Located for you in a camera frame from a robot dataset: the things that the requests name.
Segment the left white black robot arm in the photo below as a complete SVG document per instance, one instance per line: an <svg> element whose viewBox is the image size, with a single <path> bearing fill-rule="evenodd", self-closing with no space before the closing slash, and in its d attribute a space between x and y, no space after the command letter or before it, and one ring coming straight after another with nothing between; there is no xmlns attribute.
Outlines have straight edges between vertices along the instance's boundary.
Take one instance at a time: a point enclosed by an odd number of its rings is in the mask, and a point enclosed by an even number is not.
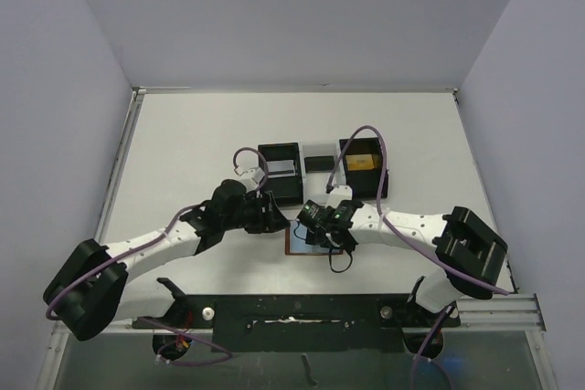
<svg viewBox="0 0 585 390"><path fill-rule="evenodd" d="M229 231L272 234L288 226L272 193L225 180L210 199L181 208L166 227L116 243L79 243L43 293L46 317L87 341L120 319L122 294L134 279L214 247Z"/></svg>

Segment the dark card pocket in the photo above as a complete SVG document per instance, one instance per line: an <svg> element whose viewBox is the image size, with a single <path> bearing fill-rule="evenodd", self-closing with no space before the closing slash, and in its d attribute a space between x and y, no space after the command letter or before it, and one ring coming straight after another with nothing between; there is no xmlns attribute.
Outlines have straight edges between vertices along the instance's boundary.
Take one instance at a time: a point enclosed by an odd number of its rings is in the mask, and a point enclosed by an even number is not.
<svg viewBox="0 0 585 390"><path fill-rule="evenodd" d="M330 173L335 167L333 156L309 156L304 158L305 171L307 173Z"/></svg>

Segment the brown leather card holder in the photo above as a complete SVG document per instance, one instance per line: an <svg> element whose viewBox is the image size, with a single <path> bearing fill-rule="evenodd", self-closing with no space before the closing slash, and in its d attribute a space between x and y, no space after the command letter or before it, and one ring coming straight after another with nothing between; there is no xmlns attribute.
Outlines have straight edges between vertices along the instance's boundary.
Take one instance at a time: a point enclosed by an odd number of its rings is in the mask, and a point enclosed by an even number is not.
<svg viewBox="0 0 585 390"><path fill-rule="evenodd" d="M340 255L337 248L329 250L328 246L307 243L307 229L296 222L292 222L285 238L284 253L287 256L327 256L329 253Z"/></svg>

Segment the black white three-bin tray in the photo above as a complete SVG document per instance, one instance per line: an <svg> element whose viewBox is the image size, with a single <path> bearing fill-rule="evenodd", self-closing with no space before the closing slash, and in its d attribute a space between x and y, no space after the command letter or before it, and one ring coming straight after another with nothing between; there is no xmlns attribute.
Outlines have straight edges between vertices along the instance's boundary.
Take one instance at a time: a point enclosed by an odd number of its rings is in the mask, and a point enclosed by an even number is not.
<svg viewBox="0 0 585 390"><path fill-rule="evenodd" d="M308 200L324 204L326 186L347 185L360 201L377 196L382 171L381 144L378 138L357 138L341 161L337 158L346 139L324 142L287 142L260 144L269 176L264 189L271 192L279 207L299 206Z"/></svg>

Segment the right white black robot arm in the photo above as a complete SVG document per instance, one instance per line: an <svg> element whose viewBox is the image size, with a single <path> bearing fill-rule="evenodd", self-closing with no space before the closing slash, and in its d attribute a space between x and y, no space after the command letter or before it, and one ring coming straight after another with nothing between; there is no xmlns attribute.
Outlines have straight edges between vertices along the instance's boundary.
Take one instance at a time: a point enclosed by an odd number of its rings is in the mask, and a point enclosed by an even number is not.
<svg viewBox="0 0 585 390"><path fill-rule="evenodd" d="M468 208L415 215L354 200L336 207L308 201L297 220L347 253L366 244L385 244L415 251L433 263L437 269L416 283L407 302L409 318L419 325L429 324L461 297L490 300L511 293L497 285L508 245Z"/></svg>

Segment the gold card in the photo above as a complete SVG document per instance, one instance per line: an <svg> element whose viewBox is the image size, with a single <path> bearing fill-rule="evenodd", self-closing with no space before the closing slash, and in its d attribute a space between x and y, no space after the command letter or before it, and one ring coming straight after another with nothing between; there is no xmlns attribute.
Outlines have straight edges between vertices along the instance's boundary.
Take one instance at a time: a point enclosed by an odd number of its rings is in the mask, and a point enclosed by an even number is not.
<svg viewBox="0 0 585 390"><path fill-rule="evenodd" d="M371 171L379 167L379 157L371 153L350 154L346 156L348 172Z"/></svg>

